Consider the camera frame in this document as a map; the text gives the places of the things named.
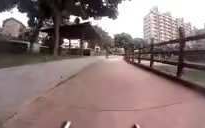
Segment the apartment building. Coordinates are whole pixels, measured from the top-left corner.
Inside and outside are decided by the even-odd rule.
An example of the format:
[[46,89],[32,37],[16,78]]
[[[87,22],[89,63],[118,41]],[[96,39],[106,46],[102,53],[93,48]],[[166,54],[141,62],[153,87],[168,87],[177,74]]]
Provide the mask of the apartment building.
[[154,43],[178,38],[178,28],[183,27],[186,36],[192,34],[191,23],[184,23],[183,18],[173,18],[170,12],[161,13],[158,7],[150,9],[144,17],[144,39],[154,39]]

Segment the roof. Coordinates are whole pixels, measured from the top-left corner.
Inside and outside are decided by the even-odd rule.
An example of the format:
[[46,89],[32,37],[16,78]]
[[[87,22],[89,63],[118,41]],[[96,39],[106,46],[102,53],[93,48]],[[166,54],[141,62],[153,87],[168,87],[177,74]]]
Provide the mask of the roof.
[[[42,29],[41,32],[52,35],[54,34],[54,28]],[[82,34],[84,34],[83,40],[101,39],[101,36],[94,30],[90,22],[60,26],[60,36],[64,38],[81,39]]]
[[20,22],[19,20],[15,19],[15,18],[13,18],[13,17],[4,20],[4,21],[3,21],[3,26],[4,26],[5,22],[7,22],[7,21],[9,21],[9,20],[14,20],[14,21],[16,21],[17,23],[21,24],[24,28],[26,28],[26,26],[25,26],[22,22]]

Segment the fence rail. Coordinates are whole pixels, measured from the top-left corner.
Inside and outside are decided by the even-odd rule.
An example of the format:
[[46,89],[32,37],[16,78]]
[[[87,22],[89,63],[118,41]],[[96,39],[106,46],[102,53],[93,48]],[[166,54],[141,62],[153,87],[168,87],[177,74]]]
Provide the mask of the fence rail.
[[[135,59],[138,59],[138,63],[141,63],[141,60],[147,60],[150,61],[150,68],[153,68],[154,62],[158,63],[163,63],[163,64],[168,64],[168,65],[173,65],[177,66],[177,73],[176,77],[181,77],[182,72],[184,68],[191,68],[191,69],[196,69],[196,70],[202,70],[205,71],[205,65],[202,64],[195,64],[195,63],[190,63],[185,61],[185,57],[187,55],[205,55],[205,50],[186,50],[185,46],[186,43],[189,41],[195,41],[195,40],[201,40],[205,39],[205,34],[201,35],[196,35],[196,36],[189,36],[185,37],[185,33],[183,28],[179,28],[179,39],[174,39],[158,44],[153,43],[153,39],[151,39],[150,46],[147,47],[138,47],[138,48],[128,48],[125,52],[125,59],[129,61],[135,62]],[[156,47],[158,46],[167,46],[167,45],[172,45],[172,44],[178,44],[179,47],[177,47],[177,50],[160,50],[157,49]],[[170,60],[163,60],[163,59],[157,59],[159,56],[175,56],[176,59],[173,61]]]

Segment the road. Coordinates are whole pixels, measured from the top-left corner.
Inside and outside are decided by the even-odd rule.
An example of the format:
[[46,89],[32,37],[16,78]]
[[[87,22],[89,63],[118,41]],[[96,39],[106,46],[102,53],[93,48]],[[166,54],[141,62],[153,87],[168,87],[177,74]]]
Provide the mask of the road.
[[112,58],[27,105],[6,128],[205,128],[205,97]]
[[0,69],[0,120],[6,121],[39,95],[100,60],[88,57]]

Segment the sky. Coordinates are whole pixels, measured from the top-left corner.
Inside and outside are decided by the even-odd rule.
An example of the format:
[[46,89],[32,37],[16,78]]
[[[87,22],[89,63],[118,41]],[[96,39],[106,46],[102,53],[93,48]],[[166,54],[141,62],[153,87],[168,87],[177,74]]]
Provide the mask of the sky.
[[[116,20],[102,18],[92,21],[104,28],[110,35],[126,32],[133,37],[143,37],[143,18],[149,10],[158,6],[161,12],[170,11],[175,18],[183,17],[185,22],[191,22],[196,28],[203,28],[205,23],[205,0],[131,0],[119,5],[119,16]],[[17,9],[0,14],[0,25],[2,21],[14,17],[24,25],[27,25],[26,14],[21,14]]]

